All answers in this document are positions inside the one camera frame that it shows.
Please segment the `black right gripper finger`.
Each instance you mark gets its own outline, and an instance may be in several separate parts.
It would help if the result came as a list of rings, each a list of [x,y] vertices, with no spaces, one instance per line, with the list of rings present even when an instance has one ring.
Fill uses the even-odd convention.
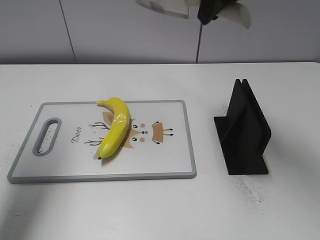
[[[202,25],[218,18],[218,13],[226,7],[235,4],[237,0],[200,0],[197,18]]]

